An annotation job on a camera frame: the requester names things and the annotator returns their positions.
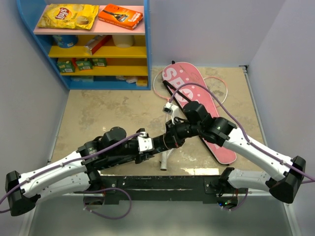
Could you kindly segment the black shuttlecock tube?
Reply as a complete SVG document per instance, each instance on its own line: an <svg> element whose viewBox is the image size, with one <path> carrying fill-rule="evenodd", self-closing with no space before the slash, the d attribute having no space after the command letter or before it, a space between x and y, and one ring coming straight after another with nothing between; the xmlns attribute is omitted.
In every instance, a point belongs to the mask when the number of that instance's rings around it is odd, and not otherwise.
<svg viewBox="0 0 315 236"><path fill-rule="evenodd" d="M178 142L170 134L163 134L154 138L148 135L133 137L121 144L113 141L109 144L106 141L99 142L100 149L113 146L98 156L94 167L104 170L128 162L140 164L152 158L155 154L165 152L178 146Z"/></svg>

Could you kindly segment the pink racket cover bag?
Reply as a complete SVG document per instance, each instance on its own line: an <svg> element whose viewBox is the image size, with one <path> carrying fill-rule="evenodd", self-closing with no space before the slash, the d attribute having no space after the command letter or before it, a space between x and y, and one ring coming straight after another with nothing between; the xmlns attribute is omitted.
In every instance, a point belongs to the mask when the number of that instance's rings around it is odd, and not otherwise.
<svg viewBox="0 0 315 236"><path fill-rule="evenodd" d="M170 84L175 86L177 89L179 86L187 83L197 83L198 80L202 80L203 76L201 75L200 71L191 63L189 62L175 62L174 64L170 64L166 66L162 71L162 78L168 81ZM213 103L212 96L205 91L203 88L200 88L195 85L186 85L185 87L179 90L184 96L186 96L190 101L197 101L204 106L209 103ZM188 103L186 99L184 99L178 93L174 96L175 102L178 106L183 110L183 107ZM207 112L210 113L210 108L205 107Z"/></svg>

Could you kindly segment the pink badminton racket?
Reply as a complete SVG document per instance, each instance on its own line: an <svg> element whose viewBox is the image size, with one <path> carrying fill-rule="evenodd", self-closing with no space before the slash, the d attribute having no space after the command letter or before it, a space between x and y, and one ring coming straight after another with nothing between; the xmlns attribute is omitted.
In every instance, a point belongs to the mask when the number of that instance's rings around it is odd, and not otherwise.
<svg viewBox="0 0 315 236"><path fill-rule="evenodd" d="M203 78L202 80L197 81L199 84L202 84L211 91L216 98L220 101L220 103L224 103L227 95L228 89L224 80L215 76L208 76ZM172 93L175 91L175 86L170 84L168 81L162 78L154 78L153 89L156 95L160 96L168 100ZM213 103L206 104L205 107L210 108L210 113L217 117L219 114L217 112L217 108L220 106L215 99L212 100ZM235 160L236 155L230 153L228 150L219 147L217 145L206 142L205 140L201 140L214 159L222 165L229 165Z"/></svg>

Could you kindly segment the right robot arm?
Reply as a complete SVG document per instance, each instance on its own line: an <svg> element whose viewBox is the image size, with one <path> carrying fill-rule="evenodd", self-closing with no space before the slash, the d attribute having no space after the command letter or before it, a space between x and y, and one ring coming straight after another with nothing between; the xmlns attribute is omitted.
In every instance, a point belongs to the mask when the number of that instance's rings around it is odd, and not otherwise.
<svg viewBox="0 0 315 236"><path fill-rule="evenodd" d="M171 116L164 140L168 149L178 148L186 138L199 136L205 141L240 154L259 166L262 171L226 169L220 176L219 187L224 193L251 188L269 192L277 200L293 203L303 181L306 160L280 154L246 136L241 127L222 117L212 117L197 101L187 103L183 112L187 121L176 122L178 106L166 103L163 112Z"/></svg>

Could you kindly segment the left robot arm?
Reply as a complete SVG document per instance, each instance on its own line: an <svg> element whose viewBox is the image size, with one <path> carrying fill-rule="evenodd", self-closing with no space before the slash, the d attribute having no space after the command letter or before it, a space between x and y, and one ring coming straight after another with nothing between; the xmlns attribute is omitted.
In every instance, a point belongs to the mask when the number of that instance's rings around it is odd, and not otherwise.
<svg viewBox="0 0 315 236"><path fill-rule="evenodd" d="M100 170L150 159L158 140L151 138L143 128L127 136L124 129L114 127L57 162L23 174L11 171L5 180L7 212L20 216L38 203L64 193L96 193L102 187Z"/></svg>

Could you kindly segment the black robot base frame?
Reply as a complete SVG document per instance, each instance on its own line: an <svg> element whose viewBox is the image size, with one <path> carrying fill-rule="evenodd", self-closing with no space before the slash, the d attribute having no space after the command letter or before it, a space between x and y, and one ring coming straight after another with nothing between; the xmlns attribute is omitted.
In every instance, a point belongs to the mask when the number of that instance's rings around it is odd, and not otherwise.
<svg viewBox="0 0 315 236"><path fill-rule="evenodd" d="M219 183L219 176L101 176L87 193L104 194L106 204L118 204L128 197L133 201L192 201L224 205L234 193L244 194L245 188L236 190Z"/></svg>

